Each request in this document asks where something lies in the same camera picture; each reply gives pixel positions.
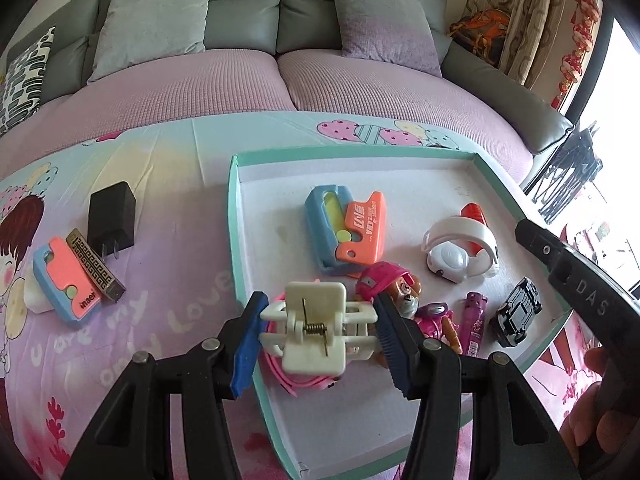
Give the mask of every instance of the pink sofa cover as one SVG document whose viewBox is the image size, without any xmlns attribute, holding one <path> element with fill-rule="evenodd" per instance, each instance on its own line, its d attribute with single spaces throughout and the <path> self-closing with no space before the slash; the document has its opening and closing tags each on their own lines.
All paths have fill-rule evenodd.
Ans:
<svg viewBox="0 0 640 480">
<path fill-rule="evenodd" d="M 63 96 L 0 139 L 0 178 L 115 130 L 202 115 L 295 110 L 278 66 L 257 50 L 220 49 L 121 70 Z"/>
<path fill-rule="evenodd" d="M 521 182 L 532 155 L 497 112 L 459 86 L 391 63 L 297 50 L 278 59 L 298 110 L 388 117 L 435 124 L 469 137 Z"/>
</svg>

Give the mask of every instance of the gray sofa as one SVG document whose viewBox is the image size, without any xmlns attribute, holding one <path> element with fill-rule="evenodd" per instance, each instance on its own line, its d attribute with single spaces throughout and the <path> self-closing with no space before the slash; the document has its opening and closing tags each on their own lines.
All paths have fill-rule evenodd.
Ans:
<svg viewBox="0 0 640 480">
<path fill-rule="evenodd" d="M 87 85 L 110 0 L 72 0 L 8 53 L 10 62 L 50 26 L 56 27 L 41 109 L 0 139 L 0 176 L 108 131 L 203 113 L 297 109 L 444 126 L 471 137 L 515 180 L 526 182 L 531 168 L 540 165 L 540 156 L 548 157 L 572 124 L 452 43 L 445 35 L 446 0 L 418 1 L 432 28 L 444 79 L 342 58 L 333 0 L 210 0 L 207 52 L 181 56 L 193 57 L 188 61 L 153 61 L 144 64 L 149 67 L 128 68 Z M 190 89 L 188 96 L 176 96 L 175 80 L 182 73 L 191 74 L 185 75 L 190 82 L 205 81 L 194 85 L 204 84 L 207 91 L 198 96 Z M 151 90 L 159 107 L 153 113 L 145 108 Z M 206 102 L 194 104 L 199 98 Z M 189 106 L 175 105 L 185 100 Z M 83 117 L 88 108 L 92 112 Z"/>
</svg>

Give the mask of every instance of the pink helmet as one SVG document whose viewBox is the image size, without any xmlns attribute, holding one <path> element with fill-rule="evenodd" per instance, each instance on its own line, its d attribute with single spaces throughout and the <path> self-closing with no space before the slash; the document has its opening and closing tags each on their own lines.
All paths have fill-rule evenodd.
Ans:
<svg viewBox="0 0 640 480">
<path fill-rule="evenodd" d="M 413 286 L 414 279 L 404 267 L 389 262 L 376 262 L 360 275 L 356 282 L 356 294 L 365 301 L 371 301 L 400 277 L 404 278 L 409 286 Z"/>
</svg>

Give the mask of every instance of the bed sheet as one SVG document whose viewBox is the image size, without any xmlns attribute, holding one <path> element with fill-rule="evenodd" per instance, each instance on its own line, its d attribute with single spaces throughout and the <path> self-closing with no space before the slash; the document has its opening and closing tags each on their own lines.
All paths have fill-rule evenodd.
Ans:
<svg viewBox="0 0 640 480">
<path fill-rule="evenodd" d="M 183 353 L 237 315 L 226 226 L 231 156 L 341 142 L 479 152 L 508 178 L 480 146 L 442 128 L 362 116 L 254 112 L 112 132 L 49 155 L 0 182 L 0 376 L 15 443 L 41 478 L 62 474 L 133 352 L 144 349 L 156 358 Z M 27 312 L 22 275 L 33 251 L 74 227 L 86 234 L 91 193 L 122 180 L 137 200 L 136 243 L 119 259 L 110 256 L 108 265 L 126 285 L 124 297 L 97 312 L 81 330 L 65 326 L 53 312 Z M 543 400 L 559 423 L 572 402 L 565 395 L 570 380 L 564 370 L 563 378 L 560 368 L 545 365 L 550 368 L 539 369 L 536 363 L 529 378 L 541 396 L 550 392 Z M 562 402 L 560 394 L 566 397 Z M 285 478 L 253 390 L 225 409 L 242 476 Z M 175 399 L 177 480 L 186 478 L 179 410 Z M 460 478 L 469 437 L 465 428 Z M 393 468 L 382 476 L 397 474 Z"/>
</svg>

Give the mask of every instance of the spring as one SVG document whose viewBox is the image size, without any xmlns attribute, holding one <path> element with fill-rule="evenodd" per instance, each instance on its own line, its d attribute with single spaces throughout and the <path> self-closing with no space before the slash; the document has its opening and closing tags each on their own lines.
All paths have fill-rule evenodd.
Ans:
<svg viewBox="0 0 640 480">
<path fill-rule="evenodd" d="M 324 335 L 326 334 L 326 326 L 324 323 L 305 323 L 303 330 L 307 335 Z"/>
</svg>

